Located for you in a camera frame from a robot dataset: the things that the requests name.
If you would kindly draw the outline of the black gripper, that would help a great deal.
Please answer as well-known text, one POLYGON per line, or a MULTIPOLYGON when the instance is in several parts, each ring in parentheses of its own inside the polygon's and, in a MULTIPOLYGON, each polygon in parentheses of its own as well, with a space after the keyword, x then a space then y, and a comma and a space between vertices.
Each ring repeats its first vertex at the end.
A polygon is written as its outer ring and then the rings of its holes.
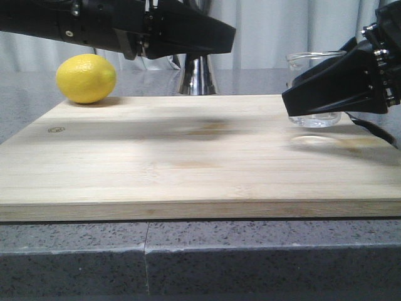
POLYGON ((351 39, 345 55, 327 59, 295 78, 282 94, 290 117, 329 112, 385 114, 400 104, 400 1, 375 11, 351 39))
POLYGON ((229 53, 235 27, 209 16, 210 1, 56 1, 61 40, 144 56, 229 53))

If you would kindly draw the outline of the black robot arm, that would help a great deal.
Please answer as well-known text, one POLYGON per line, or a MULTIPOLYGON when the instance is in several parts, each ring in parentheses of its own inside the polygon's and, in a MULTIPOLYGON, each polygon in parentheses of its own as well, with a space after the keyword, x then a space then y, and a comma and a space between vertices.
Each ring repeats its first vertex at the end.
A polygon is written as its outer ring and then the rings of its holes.
POLYGON ((1 1, 1 31, 143 56, 229 53, 236 30, 180 1, 1 1))

